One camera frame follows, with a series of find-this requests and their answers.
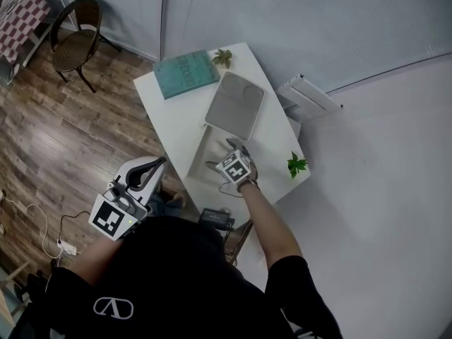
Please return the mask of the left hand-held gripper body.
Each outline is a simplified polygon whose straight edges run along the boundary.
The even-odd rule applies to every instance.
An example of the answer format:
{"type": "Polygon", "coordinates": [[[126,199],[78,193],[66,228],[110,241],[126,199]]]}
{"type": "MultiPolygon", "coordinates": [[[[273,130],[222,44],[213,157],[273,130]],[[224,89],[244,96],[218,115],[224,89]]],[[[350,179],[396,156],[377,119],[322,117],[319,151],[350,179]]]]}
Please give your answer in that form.
{"type": "Polygon", "coordinates": [[[148,216],[142,195],[131,187],[110,181],[107,190],[98,194],[89,224],[103,235],[117,241],[131,234],[148,216]]]}

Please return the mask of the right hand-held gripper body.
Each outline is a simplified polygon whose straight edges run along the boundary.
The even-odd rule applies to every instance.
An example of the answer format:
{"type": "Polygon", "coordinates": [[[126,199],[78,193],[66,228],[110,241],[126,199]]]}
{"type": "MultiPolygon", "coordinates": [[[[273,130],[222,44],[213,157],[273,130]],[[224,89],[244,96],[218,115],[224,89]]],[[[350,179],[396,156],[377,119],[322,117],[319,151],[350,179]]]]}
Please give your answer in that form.
{"type": "Polygon", "coordinates": [[[236,147],[215,165],[215,168],[230,183],[241,186],[244,182],[257,182],[257,167],[245,146],[236,147]]]}

